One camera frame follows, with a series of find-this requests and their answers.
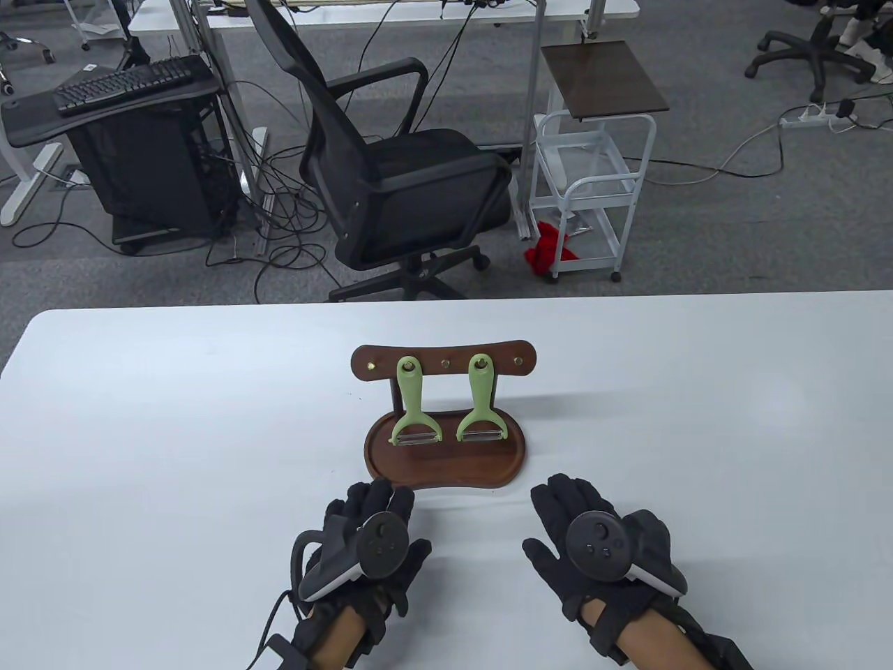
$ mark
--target peeler blade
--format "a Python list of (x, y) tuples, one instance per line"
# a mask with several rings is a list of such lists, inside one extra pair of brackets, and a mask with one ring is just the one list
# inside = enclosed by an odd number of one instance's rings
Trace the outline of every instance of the peeler blade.
[(437, 444), (438, 435), (435, 432), (411, 432), (396, 436), (398, 447), (411, 447), (418, 444)]
[(463, 442), (496, 442), (501, 440), (502, 431), (466, 431), (462, 434)]

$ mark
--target chair wheel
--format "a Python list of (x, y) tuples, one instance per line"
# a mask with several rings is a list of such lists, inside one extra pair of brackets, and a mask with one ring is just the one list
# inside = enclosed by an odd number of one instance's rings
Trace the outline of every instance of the chair wheel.
[(472, 264), (474, 265), (474, 269), (478, 272), (483, 272), (490, 266), (489, 256), (485, 256), (483, 254), (476, 255), (472, 258)]

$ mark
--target hand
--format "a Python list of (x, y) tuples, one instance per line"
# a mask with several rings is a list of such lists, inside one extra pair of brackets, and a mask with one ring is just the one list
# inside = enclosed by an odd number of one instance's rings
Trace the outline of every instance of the hand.
[[(325, 518), (331, 515), (345, 516), (354, 528), (362, 526), (372, 515), (378, 512), (393, 512), (404, 523), (409, 525), (409, 517), (413, 513), (415, 494), (405, 486), (394, 489), (386, 479), (377, 479), (372, 484), (358, 482), (347, 490), (347, 501), (332, 500), (326, 507)], [(305, 574), (320, 561), (321, 549), (316, 549), (307, 561)], [(376, 592), (376, 598), (388, 613), (390, 607), (396, 607), (400, 616), (406, 616), (409, 603), (406, 599), (406, 591), (413, 583), (415, 575), (419, 573), (421, 564), (431, 553), (431, 543), (427, 540), (416, 540), (406, 552), (406, 558), (402, 565), (389, 577), (374, 581), (368, 577), (361, 577), (356, 582), (349, 582), (335, 589), (326, 598), (335, 598), (342, 595), (343, 590), (358, 590), (372, 588)], [(301, 609), (305, 614), (309, 613), (310, 603), (301, 603)]]
[[(566, 474), (549, 477), (530, 491), (533, 506), (549, 539), (555, 544), (558, 558), (539, 540), (526, 539), (522, 546), (533, 568), (555, 592), (562, 603), (562, 612), (570, 621), (579, 622), (590, 632), (593, 646), (599, 653), (622, 656), (616, 648), (623, 628), (638, 619), (658, 597), (656, 589), (643, 582), (622, 579), (619, 582), (598, 582), (580, 572), (568, 557), (565, 546), (567, 529), (577, 516), (596, 510), (617, 516), (613, 505), (582, 479), (572, 480)], [(591, 600), (605, 604), (595, 626), (590, 627), (580, 615), (582, 606)]]

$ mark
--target red cloth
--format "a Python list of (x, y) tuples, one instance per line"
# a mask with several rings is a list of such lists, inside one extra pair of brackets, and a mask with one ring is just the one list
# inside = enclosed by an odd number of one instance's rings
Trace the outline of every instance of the red cloth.
[[(555, 262), (555, 251), (558, 249), (558, 229), (550, 226), (542, 221), (537, 222), (539, 228), (539, 242), (535, 247), (529, 248), (524, 252), (524, 258), (530, 264), (533, 273), (538, 277), (549, 274), (549, 268)], [(567, 236), (564, 236), (564, 243), (567, 244)], [(561, 259), (563, 261), (576, 261), (577, 255), (568, 247), (562, 247)]]

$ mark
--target cart wheel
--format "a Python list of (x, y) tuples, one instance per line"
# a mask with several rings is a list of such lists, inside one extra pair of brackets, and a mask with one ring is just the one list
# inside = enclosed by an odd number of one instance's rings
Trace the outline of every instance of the cart wheel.
[(119, 247), (121, 247), (121, 253), (124, 255), (137, 255), (140, 251), (143, 250), (145, 245), (142, 242), (122, 242)]

